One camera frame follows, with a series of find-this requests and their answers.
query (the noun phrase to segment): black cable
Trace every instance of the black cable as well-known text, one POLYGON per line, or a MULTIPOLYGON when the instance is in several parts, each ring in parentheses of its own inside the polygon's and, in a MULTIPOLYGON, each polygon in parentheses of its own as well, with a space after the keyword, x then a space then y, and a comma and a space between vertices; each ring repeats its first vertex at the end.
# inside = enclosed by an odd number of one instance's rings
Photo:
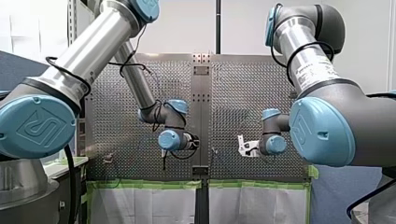
POLYGON ((74 224, 76 221, 76 200, 77 200, 77 183, 76 183, 76 169, 73 162, 72 150, 69 145, 64 147, 64 153, 67 158, 67 165, 69 167, 69 181, 70 181, 70 212, 69 212, 69 224, 74 224))
POLYGON ((390 180, 387 184, 385 184, 384 186, 382 186, 379 189, 375 189, 372 192, 366 194, 364 197, 360 198, 359 200, 357 200, 356 202, 354 202, 353 204, 351 204, 347 209, 346 209, 346 214, 348 215, 349 218, 352 218, 352 210, 358 206, 361 203, 364 203, 365 201, 373 198, 375 195, 381 193, 382 191, 390 188, 392 185, 394 185, 396 183, 396 179, 392 179, 390 180))
POLYGON ((161 115, 161 109, 163 108, 163 102, 161 100, 156 100, 155 102, 159 103, 157 107, 154 109, 154 123, 152 124, 152 131, 155 133, 161 126, 161 123, 158 121, 158 118, 161 115))
MULTIPOLYGON (((108 64, 117 65, 117 66, 123 66, 124 65, 124 63, 108 63, 108 64)), ((146 70, 149 73, 151 73, 151 71, 142 63, 126 63, 125 66, 142 66, 142 68, 141 68, 142 70, 146 70)))
POLYGON ((272 30, 273 33, 272 33, 272 39, 271 39, 271 56, 272 56, 272 58, 274 59, 274 61, 275 61, 277 64, 279 64, 280 66, 286 68, 286 65, 283 64, 283 63, 281 63, 281 62, 276 58, 276 56, 275 56, 275 54, 274 54, 274 39, 275 39, 275 28, 276 28, 276 14, 277 14, 277 9, 278 9, 279 7, 283 7, 283 5, 280 4, 280 3, 278 3, 278 4, 276 4, 275 9, 274 9, 273 30, 272 30))
POLYGON ((0 92, 0 101, 4 100, 11 91, 0 92))
POLYGON ((87 92, 85 92, 84 97, 87 96, 88 94, 90 94, 90 92, 91 92, 90 83, 88 83, 84 78, 74 75, 69 70, 59 66, 58 64, 56 64, 55 62, 52 61, 52 60, 57 60, 57 59, 58 59, 57 57, 46 57, 46 61, 47 61, 47 63, 49 63, 49 65, 58 69, 58 71, 60 71, 62 73, 66 73, 67 75, 77 79, 78 81, 82 82, 87 87, 88 90, 87 90, 87 92))
POLYGON ((326 42, 323 41, 314 41, 311 43, 307 43, 304 45, 301 45, 299 48, 297 48, 289 57, 288 60, 288 64, 286 65, 286 75, 288 76, 288 81, 289 83, 294 86, 293 81, 291 80, 291 76, 290 76, 290 67, 291 67, 291 62, 293 61, 293 59, 295 58, 295 56, 300 53, 301 51, 303 51, 304 49, 307 49, 310 46, 313 45, 320 45, 320 46, 325 46, 326 48, 329 49, 331 55, 330 55, 330 61, 332 62, 332 59, 334 58, 334 49, 332 48, 332 46, 326 42))
POLYGON ((128 65, 129 60, 131 60, 132 57, 134 57, 134 55, 136 54, 137 49, 139 48, 139 45, 140 45, 140 38, 142 38, 143 34, 146 32, 146 27, 147 27, 146 25, 143 27, 142 33, 141 33, 140 36, 137 38, 136 49, 134 49, 134 50, 128 55, 128 57, 126 58, 125 62, 121 65, 121 68, 120 68, 120 76, 124 77, 124 75, 122 74, 122 70, 123 70, 123 68, 124 68, 125 66, 129 66, 129 65, 128 65))
POLYGON ((163 156, 163 170, 166 170, 166 157, 168 156, 168 151, 165 151, 165 155, 163 156))
POLYGON ((369 98, 386 97, 386 98, 396 99, 396 94, 390 92, 373 93, 373 94, 367 94, 366 96, 369 98))
POLYGON ((188 155, 187 157, 179 157, 178 155, 176 155, 173 151, 171 151, 171 155, 173 157, 175 157, 176 159, 180 160, 180 161, 185 161, 188 160, 189 158, 191 158, 195 152, 197 152, 198 148, 196 148, 190 155, 188 155))
POLYGON ((169 105, 173 110, 175 110, 175 112, 177 112, 178 113, 178 115, 181 117, 181 119, 183 119, 183 122, 184 122, 184 126, 186 126, 186 124, 187 124, 187 121, 186 121, 186 119, 184 118, 184 116, 179 112, 179 111, 177 111, 176 109, 175 109, 175 107, 174 106, 172 106, 171 104, 169 104, 168 102, 165 102, 165 103, 163 103, 163 105, 169 105))

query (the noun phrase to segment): gray base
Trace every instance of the gray base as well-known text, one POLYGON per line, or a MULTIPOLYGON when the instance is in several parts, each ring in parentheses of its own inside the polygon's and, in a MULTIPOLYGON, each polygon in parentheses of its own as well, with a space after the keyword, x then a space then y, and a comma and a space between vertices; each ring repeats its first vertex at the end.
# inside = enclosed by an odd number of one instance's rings
POLYGON ((56 224, 59 222, 59 184, 50 181, 41 195, 0 205, 1 223, 56 224))

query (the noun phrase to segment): perforated metal panel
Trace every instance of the perforated metal panel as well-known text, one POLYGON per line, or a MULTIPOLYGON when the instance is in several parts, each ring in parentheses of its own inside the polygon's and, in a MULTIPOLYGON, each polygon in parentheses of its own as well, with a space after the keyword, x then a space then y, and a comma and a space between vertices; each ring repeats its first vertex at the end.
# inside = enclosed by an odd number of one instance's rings
MULTIPOLYGON (((191 55, 138 55, 137 59, 154 72, 146 75, 156 99, 184 99, 190 103, 191 55)), ((109 65, 103 71, 86 100, 89 179, 191 179, 190 161, 168 157, 163 169, 157 142, 163 128, 152 133, 151 125, 138 120, 138 106, 117 66, 109 65), (113 162, 105 163, 104 158, 111 153, 113 162)))
POLYGON ((216 179, 274 179, 301 181, 307 177, 303 160, 292 147, 273 157, 243 158, 237 135, 245 141, 261 136, 261 114, 266 108, 289 113, 291 85, 285 71, 269 56, 213 56, 212 116, 209 122, 210 177, 216 179))
POLYGON ((270 57, 211 55, 209 63, 207 56, 206 62, 199 62, 192 55, 170 54, 138 55, 138 60, 155 73, 147 78, 156 99, 181 98, 189 103, 187 130, 195 130, 207 143, 191 160, 168 157, 164 171, 157 143, 162 129, 152 133, 150 125, 137 119, 138 107, 119 68, 108 66, 86 99, 89 179, 190 180, 193 165, 207 164, 210 178, 216 179, 307 177, 306 165, 292 147, 276 158, 242 158, 237 152, 238 134, 246 141, 260 138, 263 109, 289 112, 292 87, 270 57), (210 72, 194 74, 194 66, 208 66, 210 72), (105 163, 111 153, 113 162, 105 163))

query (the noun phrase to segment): white object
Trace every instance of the white object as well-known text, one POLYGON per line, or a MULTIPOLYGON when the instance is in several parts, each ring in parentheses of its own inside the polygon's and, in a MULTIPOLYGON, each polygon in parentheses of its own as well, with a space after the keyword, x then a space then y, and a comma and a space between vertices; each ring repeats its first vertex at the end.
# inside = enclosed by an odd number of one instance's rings
POLYGON ((244 142, 244 135, 238 135, 238 152, 243 157, 260 157, 259 141, 244 142))
POLYGON ((91 223, 194 223, 195 189, 95 189, 91 223))
MULTIPOLYGON (((80 165, 88 162, 88 157, 79 157, 80 160, 75 160, 74 164, 75 167, 79 167, 80 165)), ((51 164, 48 165, 43 165, 44 171, 46 172, 46 175, 49 179, 56 179, 59 176, 62 176, 67 173, 69 170, 69 167, 64 164, 62 164, 59 161, 55 161, 51 164)))

